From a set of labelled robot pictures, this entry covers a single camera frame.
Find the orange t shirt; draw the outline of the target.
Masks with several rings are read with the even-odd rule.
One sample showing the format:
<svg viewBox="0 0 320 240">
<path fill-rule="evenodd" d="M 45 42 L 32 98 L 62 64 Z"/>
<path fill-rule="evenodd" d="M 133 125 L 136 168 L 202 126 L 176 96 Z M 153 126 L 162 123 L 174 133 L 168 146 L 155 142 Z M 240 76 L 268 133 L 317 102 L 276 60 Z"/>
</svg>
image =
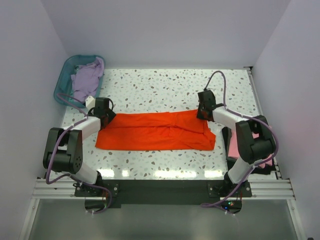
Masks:
<svg viewBox="0 0 320 240">
<path fill-rule="evenodd" d="M 115 151 L 212 151 L 216 136 L 197 110 L 119 113 L 100 130 L 96 148 Z"/>
</svg>

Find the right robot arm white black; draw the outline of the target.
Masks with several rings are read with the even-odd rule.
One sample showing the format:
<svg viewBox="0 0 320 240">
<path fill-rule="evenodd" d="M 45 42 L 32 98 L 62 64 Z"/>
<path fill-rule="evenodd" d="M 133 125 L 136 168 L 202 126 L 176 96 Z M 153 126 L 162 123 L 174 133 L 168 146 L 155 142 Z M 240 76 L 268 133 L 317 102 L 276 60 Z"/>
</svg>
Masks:
<svg viewBox="0 0 320 240">
<path fill-rule="evenodd" d="M 216 122 L 227 127 L 236 134 L 236 145 L 239 157 L 233 167 L 224 175 L 220 193 L 233 197 L 240 190 L 253 170 L 255 163 L 268 158 L 276 151 L 276 142 L 265 116 L 246 116 L 216 103 L 211 90 L 198 94 L 198 110 L 196 117 L 200 120 Z"/>
</svg>

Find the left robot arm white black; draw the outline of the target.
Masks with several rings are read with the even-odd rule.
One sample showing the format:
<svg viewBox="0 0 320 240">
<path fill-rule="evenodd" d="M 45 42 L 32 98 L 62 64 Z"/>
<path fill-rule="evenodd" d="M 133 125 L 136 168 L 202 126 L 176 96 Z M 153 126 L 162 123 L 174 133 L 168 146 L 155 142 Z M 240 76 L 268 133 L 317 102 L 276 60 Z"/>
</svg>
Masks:
<svg viewBox="0 0 320 240">
<path fill-rule="evenodd" d="M 83 141 L 106 128 L 116 117 L 114 103 L 107 97 L 91 97 L 85 100 L 88 113 L 70 126 L 53 127 L 48 132 L 43 155 L 46 169 L 45 181 L 48 185 L 63 177 L 70 177 L 86 184 L 86 191 L 99 196 L 104 184 L 99 181 L 101 174 L 84 163 Z"/>
</svg>

